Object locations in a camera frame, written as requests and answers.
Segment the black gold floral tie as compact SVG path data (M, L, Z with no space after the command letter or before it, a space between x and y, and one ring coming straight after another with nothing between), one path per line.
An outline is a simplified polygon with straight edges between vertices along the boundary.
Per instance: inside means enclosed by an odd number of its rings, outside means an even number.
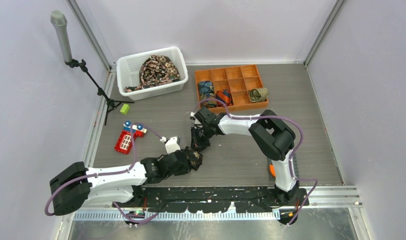
M197 171L198 168L202 165L203 155L197 150L194 150L193 148L188 146L185 147L184 153L187 157L190 168Z

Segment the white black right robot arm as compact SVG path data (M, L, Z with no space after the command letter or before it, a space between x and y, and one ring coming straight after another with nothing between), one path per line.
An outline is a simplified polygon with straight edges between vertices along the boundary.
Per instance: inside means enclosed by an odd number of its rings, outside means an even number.
M295 133L271 110L257 115L215 114L203 107L190 114L194 121L191 128L191 145L203 151L210 139L217 135L251 136L261 152L271 161L275 172L274 197L281 205L289 205L296 199L299 181L293 163Z

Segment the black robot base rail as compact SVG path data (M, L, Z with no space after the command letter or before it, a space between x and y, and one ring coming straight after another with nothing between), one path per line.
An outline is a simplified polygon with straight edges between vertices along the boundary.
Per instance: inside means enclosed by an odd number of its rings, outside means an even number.
M123 208L145 208L150 212L225 213L234 207L239 214L267 213L274 208L296 209L303 205L307 191L300 188L296 196L282 202L279 190L267 186L244 187L133 187L133 198L120 203Z

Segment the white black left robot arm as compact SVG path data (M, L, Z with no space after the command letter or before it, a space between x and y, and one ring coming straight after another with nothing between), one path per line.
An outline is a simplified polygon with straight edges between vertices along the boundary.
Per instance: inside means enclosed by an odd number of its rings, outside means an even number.
M75 162L50 180L52 195L46 203L45 213L64 216L83 205L104 202L127 202L138 207L143 203L144 194L137 187L197 170L202 157L200 152L187 147L158 158L147 157L133 165L87 168L83 162Z

